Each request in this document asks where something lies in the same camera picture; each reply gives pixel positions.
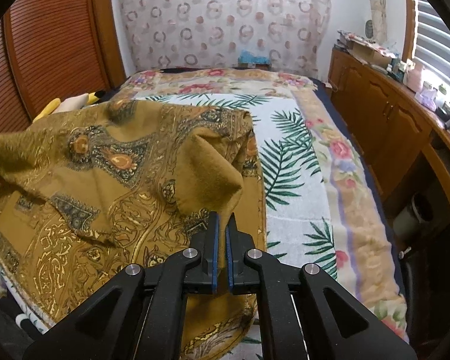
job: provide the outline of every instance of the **cabinet handle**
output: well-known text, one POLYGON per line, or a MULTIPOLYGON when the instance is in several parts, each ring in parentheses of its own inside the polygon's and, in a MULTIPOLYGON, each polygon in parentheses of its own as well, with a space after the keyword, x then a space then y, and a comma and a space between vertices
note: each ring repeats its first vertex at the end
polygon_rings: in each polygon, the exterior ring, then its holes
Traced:
POLYGON ((387 120, 390 119, 390 115, 392 114, 392 111, 393 111, 393 110, 394 110, 394 106, 391 105, 391 106, 390 106, 390 111, 388 111, 388 114, 387 114, 387 120))
POLYGON ((387 107, 390 105, 389 102, 385 103, 385 107, 383 108, 382 115, 385 116, 385 112, 387 111, 387 107))

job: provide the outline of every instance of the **white wall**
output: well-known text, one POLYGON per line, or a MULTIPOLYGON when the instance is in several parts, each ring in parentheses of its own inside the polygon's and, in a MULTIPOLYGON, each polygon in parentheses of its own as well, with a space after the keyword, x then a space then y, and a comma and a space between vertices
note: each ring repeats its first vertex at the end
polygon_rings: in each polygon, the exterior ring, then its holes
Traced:
POLYGON ((365 36, 365 23, 371 19, 370 0, 331 0, 330 22, 317 52, 318 78, 327 81, 337 30, 365 36))
POLYGON ((130 43, 125 32, 125 25, 120 14, 120 0, 112 0, 113 18, 115 20, 116 37, 118 38, 118 46, 120 54, 122 55, 123 67, 125 68, 125 75, 131 76, 137 72, 137 68, 133 63, 130 43))
POLYGON ((388 41, 384 46, 402 55, 407 25, 407 0, 386 1, 388 41))

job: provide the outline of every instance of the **bed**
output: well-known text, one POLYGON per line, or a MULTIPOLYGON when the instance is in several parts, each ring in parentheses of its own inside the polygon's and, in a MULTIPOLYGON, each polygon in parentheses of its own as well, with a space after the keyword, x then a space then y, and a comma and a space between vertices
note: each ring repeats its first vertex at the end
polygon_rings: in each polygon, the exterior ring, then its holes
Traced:
MULTIPOLYGON (((391 229, 372 177, 322 83, 257 69, 144 71, 130 77, 113 100, 248 110, 263 171, 267 251, 286 264, 319 264, 407 340, 391 229)), ((20 289, 1 261, 0 274, 39 331, 57 322, 20 289)), ((261 358, 258 317, 238 344, 219 355, 261 358)), ((195 359, 206 354, 185 349, 183 355, 195 359)))

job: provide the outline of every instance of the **brown patterned fabric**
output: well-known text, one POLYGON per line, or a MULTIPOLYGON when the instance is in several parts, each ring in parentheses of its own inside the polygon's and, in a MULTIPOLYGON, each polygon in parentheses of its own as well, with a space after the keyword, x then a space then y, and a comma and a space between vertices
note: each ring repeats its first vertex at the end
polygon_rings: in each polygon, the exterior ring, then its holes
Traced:
MULTIPOLYGON (((127 99, 0 134, 0 265, 49 326, 128 263, 185 249, 212 210, 223 267, 231 212, 265 248, 257 154, 248 112, 127 99)), ((183 358, 217 358, 251 324, 255 298, 232 297, 224 276, 219 295, 190 297, 183 358)))

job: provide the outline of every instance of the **patterned curtain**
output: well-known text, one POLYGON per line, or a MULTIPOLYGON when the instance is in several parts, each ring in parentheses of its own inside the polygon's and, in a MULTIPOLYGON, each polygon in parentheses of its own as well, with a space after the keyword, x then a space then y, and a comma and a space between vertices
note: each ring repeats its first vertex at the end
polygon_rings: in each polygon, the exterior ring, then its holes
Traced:
POLYGON ((138 70, 233 67, 243 50, 316 76, 330 0, 121 0, 138 70))

